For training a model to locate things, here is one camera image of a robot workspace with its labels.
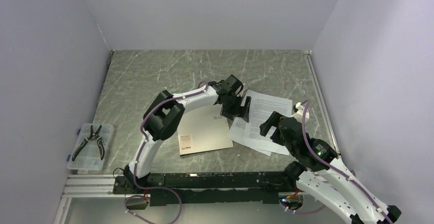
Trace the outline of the beige folder with black inside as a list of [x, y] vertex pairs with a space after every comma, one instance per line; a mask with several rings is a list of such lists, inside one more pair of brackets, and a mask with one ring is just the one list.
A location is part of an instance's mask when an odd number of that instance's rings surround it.
[[222, 106], [204, 106], [183, 115], [178, 126], [181, 156], [233, 147], [228, 138], [227, 118], [220, 115]]

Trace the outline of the printed white paper sheet top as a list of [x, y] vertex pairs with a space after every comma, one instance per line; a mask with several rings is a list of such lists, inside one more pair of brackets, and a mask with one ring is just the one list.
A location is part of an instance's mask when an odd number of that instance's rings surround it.
[[277, 129], [282, 116], [288, 117], [292, 113], [292, 100], [270, 96], [248, 90], [246, 97], [250, 97], [249, 122], [246, 124], [243, 136], [244, 145], [265, 151], [267, 154], [277, 153], [289, 155], [284, 145], [273, 142], [271, 136]]

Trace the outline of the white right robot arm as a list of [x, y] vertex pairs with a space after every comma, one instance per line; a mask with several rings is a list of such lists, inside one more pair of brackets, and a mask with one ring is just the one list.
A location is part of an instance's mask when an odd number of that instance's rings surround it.
[[346, 223], [396, 223], [401, 210], [370, 193], [327, 142], [309, 136], [309, 105], [297, 103], [289, 117], [274, 111], [259, 127], [263, 137], [274, 128], [272, 142], [295, 158], [281, 173], [284, 188], [315, 197]]

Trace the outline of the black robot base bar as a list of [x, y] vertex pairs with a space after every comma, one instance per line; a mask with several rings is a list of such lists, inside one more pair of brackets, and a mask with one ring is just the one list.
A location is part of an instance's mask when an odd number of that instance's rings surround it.
[[277, 204], [297, 190], [280, 171], [150, 173], [135, 186], [131, 173], [115, 177], [115, 195], [146, 195], [152, 207], [169, 204], [260, 202]]

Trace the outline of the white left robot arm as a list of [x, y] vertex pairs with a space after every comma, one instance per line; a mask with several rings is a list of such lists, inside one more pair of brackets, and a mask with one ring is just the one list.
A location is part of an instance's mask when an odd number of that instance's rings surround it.
[[221, 105], [222, 117], [249, 122], [251, 96], [241, 96], [243, 89], [243, 83], [230, 75], [225, 80], [202, 82], [198, 88], [188, 92], [160, 92], [143, 116], [140, 125], [142, 141], [134, 159], [124, 169], [127, 187], [134, 193], [146, 189], [158, 150], [175, 134], [184, 114], [205, 106]]

